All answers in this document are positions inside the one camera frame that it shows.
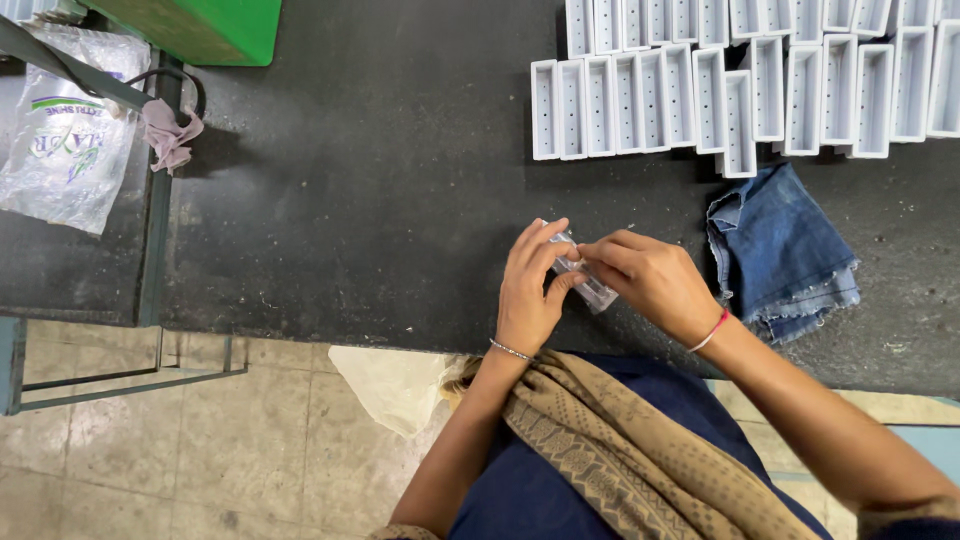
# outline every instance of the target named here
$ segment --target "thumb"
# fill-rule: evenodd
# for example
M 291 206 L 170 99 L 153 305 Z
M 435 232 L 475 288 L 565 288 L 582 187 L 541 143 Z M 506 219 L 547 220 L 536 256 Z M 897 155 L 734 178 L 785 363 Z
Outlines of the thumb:
M 566 293 L 575 285 L 586 281 L 587 274 L 583 272 L 567 272 L 566 274 L 557 276 L 557 279 L 550 283 L 550 289 L 546 291 L 547 307 L 560 310 L 564 304 Z

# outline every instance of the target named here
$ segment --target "denim cloth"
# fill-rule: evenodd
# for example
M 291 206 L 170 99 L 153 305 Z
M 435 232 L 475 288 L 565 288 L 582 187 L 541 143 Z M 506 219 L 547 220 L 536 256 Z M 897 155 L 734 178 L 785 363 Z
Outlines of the denim cloth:
M 759 321 L 774 343 L 817 329 L 860 302 L 860 262 L 784 163 L 760 170 L 710 204 L 707 237 L 733 314 Z

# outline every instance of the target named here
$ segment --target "pink rag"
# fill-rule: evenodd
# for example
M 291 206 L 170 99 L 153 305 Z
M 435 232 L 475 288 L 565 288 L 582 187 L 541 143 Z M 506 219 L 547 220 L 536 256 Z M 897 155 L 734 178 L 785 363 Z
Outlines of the pink rag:
M 161 99 L 147 102 L 143 106 L 143 121 L 147 131 L 143 136 L 156 151 L 157 162 L 150 165 L 156 172 L 163 167 L 173 174 L 174 169 L 190 161 L 190 149 L 180 147 L 184 142 L 197 136 L 204 130 L 204 122 L 190 111 L 190 124 L 182 128 L 177 125 L 174 110 Z

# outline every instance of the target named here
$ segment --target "plastic bag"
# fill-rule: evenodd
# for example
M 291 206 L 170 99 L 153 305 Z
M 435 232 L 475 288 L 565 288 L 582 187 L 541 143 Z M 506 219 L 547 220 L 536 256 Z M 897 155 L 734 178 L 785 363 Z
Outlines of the plastic bag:
M 430 421 L 442 399 L 440 385 L 446 380 L 447 362 L 452 359 L 413 351 L 340 346 L 330 347 L 328 355 L 373 420 L 408 439 Z
M 43 23 L 25 27 L 121 81 L 150 66 L 150 46 L 137 37 Z M 123 183 L 136 119 L 135 111 L 92 98 L 28 64 L 10 159 L 0 171 L 0 209 L 103 233 Z

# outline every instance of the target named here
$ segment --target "green box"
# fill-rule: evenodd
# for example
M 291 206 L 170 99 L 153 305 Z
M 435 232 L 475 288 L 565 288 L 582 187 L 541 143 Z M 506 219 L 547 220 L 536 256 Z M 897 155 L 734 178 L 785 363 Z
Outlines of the green box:
M 269 65 L 280 0 L 84 0 L 193 65 Z

